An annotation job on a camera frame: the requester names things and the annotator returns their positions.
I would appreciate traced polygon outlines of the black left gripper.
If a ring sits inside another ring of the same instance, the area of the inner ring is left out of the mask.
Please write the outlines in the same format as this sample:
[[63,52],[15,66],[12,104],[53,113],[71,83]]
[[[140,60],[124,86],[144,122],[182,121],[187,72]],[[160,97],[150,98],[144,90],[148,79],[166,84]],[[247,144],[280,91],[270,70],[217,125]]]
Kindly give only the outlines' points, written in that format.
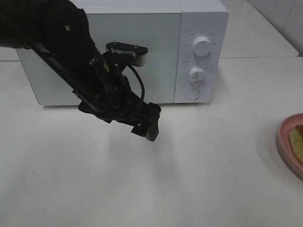
[[[131,125],[131,133],[144,137],[148,141],[155,141],[158,134],[158,121],[161,108],[153,103],[145,103],[145,88],[138,74],[130,64],[112,64],[105,53],[101,57],[94,57],[89,61],[96,78],[101,82],[99,91],[93,94],[96,104],[82,100],[78,109],[86,114],[110,123],[112,121]],[[141,86],[141,96],[136,95],[130,87],[128,78],[123,75],[129,67]]]

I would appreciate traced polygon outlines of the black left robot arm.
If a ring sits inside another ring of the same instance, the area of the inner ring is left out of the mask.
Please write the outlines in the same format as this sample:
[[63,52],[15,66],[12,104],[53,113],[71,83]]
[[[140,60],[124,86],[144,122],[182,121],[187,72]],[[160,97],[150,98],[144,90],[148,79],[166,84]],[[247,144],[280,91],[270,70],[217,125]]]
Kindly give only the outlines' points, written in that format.
[[33,50],[81,100],[78,109],[111,123],[133,127],[132,133],[154,141],[161,108],[145,103],[123,75],[144,65],[146,47],[110,42],[100,53],[83,9],[68,0],[3,0],[0,45]]

